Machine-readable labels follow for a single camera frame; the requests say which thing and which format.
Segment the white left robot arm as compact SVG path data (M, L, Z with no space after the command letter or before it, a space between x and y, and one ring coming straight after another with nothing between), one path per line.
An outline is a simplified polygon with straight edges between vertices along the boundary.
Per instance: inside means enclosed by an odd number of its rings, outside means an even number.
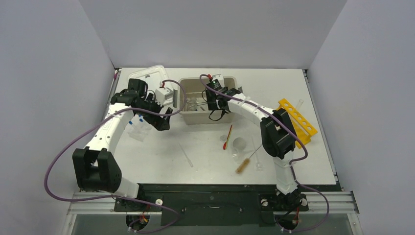
M138 183L123 177L114 152L127 125L139 114L158 131L169 130L172 108L161 113L164 102L172 97L173 90L164 82L153 91L140 79L131 78L126 89L113 95L105 123L83 149L77 148L73 165L78 186L85 190L106 191L115 196L127 197L127 205L135 211L144 208L146 197Z

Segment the beige plastic tub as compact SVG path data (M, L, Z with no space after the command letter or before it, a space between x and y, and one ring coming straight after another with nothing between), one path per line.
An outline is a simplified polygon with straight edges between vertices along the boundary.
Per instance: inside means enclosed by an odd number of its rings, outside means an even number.
M215 124L215 123L231 123L234 119L234 114L225 114L221 116L221 111L210 111L207 105L207 98L204 92L205 87L203 83L207 84L208 78L203 77L202 81L198 77L181 78L179 83L184 88L182 91L178 89L178 93L174 96L177 101L177 105L185 105L180 112L185 124L196 125L196 124ZM187 101L191 98L197 99L197 111L188 112Z

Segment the small clear stopper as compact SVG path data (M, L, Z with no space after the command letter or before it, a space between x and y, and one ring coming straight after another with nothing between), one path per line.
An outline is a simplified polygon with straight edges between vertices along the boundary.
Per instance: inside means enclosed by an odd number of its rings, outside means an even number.
M222 136L220 137L220 141L221 141L221 142L227 142L227 141L228 141L228 137L227 137L227 135L222 135Z

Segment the small glass jar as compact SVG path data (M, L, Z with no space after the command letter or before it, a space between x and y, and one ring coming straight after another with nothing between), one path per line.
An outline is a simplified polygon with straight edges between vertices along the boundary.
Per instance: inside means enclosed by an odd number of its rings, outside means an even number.
M188 112L197 111L197 99L191 98L187 101L187 109Z

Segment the rainbow plastic spoon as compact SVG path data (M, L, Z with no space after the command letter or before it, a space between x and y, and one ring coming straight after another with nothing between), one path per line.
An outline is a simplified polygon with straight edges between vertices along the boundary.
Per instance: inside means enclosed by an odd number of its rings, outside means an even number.
M228 134L226 135L226 139L225 139L225 142L223 144L223 150L226 150L227 147L228 147L228 142L229 142L229 139L230 139L230 136L231 136L232 129L233 129L233 125L230 126Z

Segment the large clear test tube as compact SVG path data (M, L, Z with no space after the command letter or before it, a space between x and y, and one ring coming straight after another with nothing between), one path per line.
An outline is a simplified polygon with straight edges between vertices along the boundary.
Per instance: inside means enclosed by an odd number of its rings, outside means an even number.
M295 106L296 110L299 110L302 107L303 103L304 103L304 100L300 99Z

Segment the grey round ball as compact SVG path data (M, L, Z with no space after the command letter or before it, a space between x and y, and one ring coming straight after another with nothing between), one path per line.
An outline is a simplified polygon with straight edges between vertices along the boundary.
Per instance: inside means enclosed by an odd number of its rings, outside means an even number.
M237 151L242 151L246 148L247 142L242 137L237 137L232 142L232 147Z

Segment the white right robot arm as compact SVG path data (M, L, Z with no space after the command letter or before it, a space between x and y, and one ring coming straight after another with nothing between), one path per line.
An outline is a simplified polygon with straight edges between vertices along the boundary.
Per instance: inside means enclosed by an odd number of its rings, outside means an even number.
M298 188L295 177L290 169L293 157L285 155L295 150L298 137L292 125L288 112L267 108L252 101L235 88L223 87L218 79L209 79L204 84L207 107L211 113L220 111L225 114L238 114L260 128L262 147L274 158L277 175L276 195L277 205L288 209L295 204L293 192Z

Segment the yellow test tube rack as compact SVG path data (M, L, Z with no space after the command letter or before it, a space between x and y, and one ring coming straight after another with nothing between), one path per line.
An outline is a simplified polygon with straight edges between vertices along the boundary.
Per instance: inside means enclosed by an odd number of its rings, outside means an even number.
M287 99L283 98L278 103L278 109L288 112L298 139L303 145L310 143L311 138L318 133L316 128Z

